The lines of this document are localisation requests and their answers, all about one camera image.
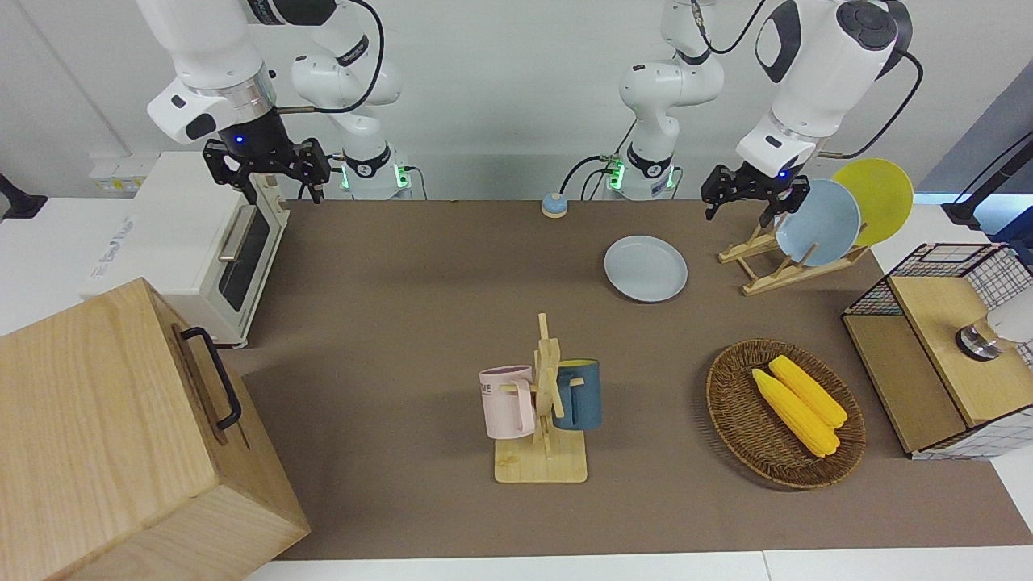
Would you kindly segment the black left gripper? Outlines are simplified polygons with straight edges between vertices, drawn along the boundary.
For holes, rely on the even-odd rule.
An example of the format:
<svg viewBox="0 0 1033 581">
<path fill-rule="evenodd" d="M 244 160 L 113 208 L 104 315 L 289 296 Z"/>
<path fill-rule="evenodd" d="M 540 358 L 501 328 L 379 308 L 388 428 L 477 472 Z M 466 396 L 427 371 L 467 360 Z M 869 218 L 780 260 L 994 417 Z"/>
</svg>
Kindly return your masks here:
<svg viewBox="0 0 1033 581">
<path fill-rule="evenodd" d="M 810 181 L 800 170 L 800 165 L 778 169 L 772 177 L 745 161 L 739 169 L 716 165 L 701 185 L 701 198 L 708 204 L 707 220 L 713 220 L 726 203 L 764 201 L 761 228 L 770 227 L 781 212 L 797 212 L 810 194 Z"/>
</svg>

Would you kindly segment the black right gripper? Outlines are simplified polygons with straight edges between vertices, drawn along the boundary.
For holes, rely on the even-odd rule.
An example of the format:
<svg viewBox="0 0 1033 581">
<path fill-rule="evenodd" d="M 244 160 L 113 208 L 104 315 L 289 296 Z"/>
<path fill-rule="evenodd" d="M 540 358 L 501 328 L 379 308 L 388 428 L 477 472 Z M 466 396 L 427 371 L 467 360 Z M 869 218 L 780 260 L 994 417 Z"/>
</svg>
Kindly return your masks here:
<svg viewBox="0 0 1033 581">
<path fill-rule="evenodd" d="M 319 140 L 292 142 L 280 111 L 218 131 L 204 145 L 204 162 L 220 185 L 242 188 L 244 198 L 256 205 L 257 191 L 250 175 L 284 175 L 309 187 L 314 203 L 324 201 L 324 184 L 331 180 L 328 155 Z"/>
</svg>

